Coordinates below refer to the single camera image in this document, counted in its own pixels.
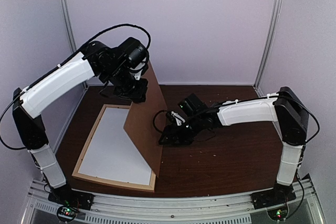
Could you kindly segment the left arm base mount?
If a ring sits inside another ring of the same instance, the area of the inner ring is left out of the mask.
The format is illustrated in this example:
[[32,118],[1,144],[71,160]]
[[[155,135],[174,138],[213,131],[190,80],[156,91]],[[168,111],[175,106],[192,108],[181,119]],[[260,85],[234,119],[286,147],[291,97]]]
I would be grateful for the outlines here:
[[48,200],[82,210],[90,210],[93,204],[94,195],[90,193],[83,193],[80,191],[53,191],[49,193]]

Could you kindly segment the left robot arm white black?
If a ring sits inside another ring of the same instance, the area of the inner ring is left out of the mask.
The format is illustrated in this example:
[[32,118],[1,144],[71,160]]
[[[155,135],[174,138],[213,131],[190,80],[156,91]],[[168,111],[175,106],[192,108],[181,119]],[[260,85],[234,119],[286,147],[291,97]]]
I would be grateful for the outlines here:
[[24,89],[16,89],[9,106],[23,144],[47,178],[55,196],[64,205],[76,197],[49,146],[42,111],[75,86],[98,77],[107,86],[113,84],[113,94],[141,103],[146,100],[148,81],[142,75],[148,69],[149,46],[129,37],[110,48],[99,41],[89,41],[64,63]]

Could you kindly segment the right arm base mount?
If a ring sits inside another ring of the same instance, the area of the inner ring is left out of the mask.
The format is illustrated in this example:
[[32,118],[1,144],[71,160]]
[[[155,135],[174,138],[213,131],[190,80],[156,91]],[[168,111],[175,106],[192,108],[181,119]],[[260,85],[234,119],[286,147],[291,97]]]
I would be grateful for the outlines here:
[[283,192],[275,192],[273,189],[252,193],[251,199],[254,209],[268,208],[276,205],[285,204],[288,201],[295,200],[294,191],[285,195]]

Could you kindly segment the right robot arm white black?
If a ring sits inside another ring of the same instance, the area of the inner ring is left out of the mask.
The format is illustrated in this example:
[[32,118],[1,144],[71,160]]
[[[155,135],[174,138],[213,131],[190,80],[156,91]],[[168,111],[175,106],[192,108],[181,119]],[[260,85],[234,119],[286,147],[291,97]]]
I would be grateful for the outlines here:
[[282,154],[275,185],[269,192],[272,203],[279,204],[292,192],[292,183],[303,161],[306,145],[319,133],[307,137],[309,119],[320,124],[289,87],[260,98],[218,102],[207,106],[195,94],[182,100],[179,107],[186,118],[174,111],[164,111],[169,124],[160,131],[160,145],[190,145],[202,130],[234,124],[277,122],[280,127]]

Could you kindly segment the brown backing board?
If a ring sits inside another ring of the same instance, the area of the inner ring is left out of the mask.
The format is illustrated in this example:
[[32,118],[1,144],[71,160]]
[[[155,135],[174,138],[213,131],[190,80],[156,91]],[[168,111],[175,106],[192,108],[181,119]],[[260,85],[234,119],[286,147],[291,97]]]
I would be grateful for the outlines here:
[[159,176],[161,133],[154,128],[153,118],[158,111],[167,110],[167,105],[151,64],[143,77],[148,81],[146,101],[131,104],[124,130],[155,175]]

